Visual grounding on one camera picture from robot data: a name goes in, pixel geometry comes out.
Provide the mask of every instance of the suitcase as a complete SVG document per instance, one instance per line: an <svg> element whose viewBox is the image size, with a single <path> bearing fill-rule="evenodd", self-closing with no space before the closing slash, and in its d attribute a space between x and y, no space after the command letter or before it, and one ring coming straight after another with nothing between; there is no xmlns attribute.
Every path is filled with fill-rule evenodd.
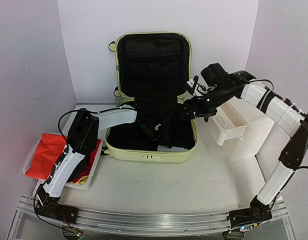
<svg viewBox="0 0 308 240"><path fill-rule="evenodd" d="M120 160L178 163L197 146L194 120L180 120L191 76L191 44L178 33L145 32L121 36L115 52L118 106L137 110L134 123L106 132L107 153Z"/></svg>

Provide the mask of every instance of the open drawer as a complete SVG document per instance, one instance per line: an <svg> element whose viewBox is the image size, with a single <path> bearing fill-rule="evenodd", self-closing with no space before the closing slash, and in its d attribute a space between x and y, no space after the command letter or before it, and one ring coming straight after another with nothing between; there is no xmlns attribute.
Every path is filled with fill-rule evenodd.
<svg viewBox="0 0 308 240"><path fill-rule="evenodd" d="M217 114L210 117L207 127L220 146L225 140L242 137L247 128L239 113L228 102L217 108Z"/></svg>

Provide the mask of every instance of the folded clothes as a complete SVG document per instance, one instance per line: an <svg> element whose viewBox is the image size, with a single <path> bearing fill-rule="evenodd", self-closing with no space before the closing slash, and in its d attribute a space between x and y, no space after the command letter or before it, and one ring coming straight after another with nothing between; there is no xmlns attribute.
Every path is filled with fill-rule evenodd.
<svg viewBox="0 0 308 240"><path fill-rule="evenodd" d="M80 172L78 177L71 179L73 183L79 184L78 182L82 177L89 175L100 143L101 141L98 139L96 149L90 156L87 156L88 160L85 169ZM26 171L25 175L34 179L47 179L57 158L63 152L65 144L66 142L61 135L52 133L42 134L40 142L36 148L36 152L33 156L31 166Z"/></svg>

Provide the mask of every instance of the white basket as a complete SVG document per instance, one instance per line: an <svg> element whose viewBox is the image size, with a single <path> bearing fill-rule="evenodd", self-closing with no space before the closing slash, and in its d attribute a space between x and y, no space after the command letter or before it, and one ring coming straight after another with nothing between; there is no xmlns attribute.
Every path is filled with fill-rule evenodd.
<svg viewBox="0 0 308 240"><path fill-rule="evenodd" d="M29 154L28 158L26 159L25 165L23 167L23 173L24 174L31 167L31 164L32 164L32 161L33 161L33 157L34 157L34 154L36 152L36 148L37 148L39 142L40 142L40 140L35 144L33 149L30 151L30 154ZM100 153L102 151L102 145L103 145L103 141L101 141L101 143L100 143L100 145L98 147L98 150L97 150L97 153L96 153L96 156L95 156L92 168L90 169L90 173L88 175L88 179L87 179L86 183L84 185L78 185L78 184L74 184L74 183L71 183L71 182L67 182L65 184L65 187L72 188L72 189L79 189L79 190L83 190L83 191L86 191L86 190L89 189L90 184L91 184L92 179L93 179L93 176L95 174L95 170L96 170L96 167L97 167L98 160L100 158Z"/></svg>

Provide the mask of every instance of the orange cloth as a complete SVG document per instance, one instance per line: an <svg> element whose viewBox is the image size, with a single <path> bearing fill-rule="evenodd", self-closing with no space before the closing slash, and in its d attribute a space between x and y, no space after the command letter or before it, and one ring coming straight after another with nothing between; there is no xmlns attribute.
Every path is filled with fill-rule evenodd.
<svg viewBox="0 0 308 240"><path fill-rule="evenodd" d="M81 173L77 181L82 176L89 175L100 142L101 141L98 139L97 147L88 160L87 169L85 172ZM47 179L57 158L63 152L65 144L66 142L61 135L50 133L42 134L42 138L40 139L36 152L33 156L32 164L25 175L34 179Z"/></svg>

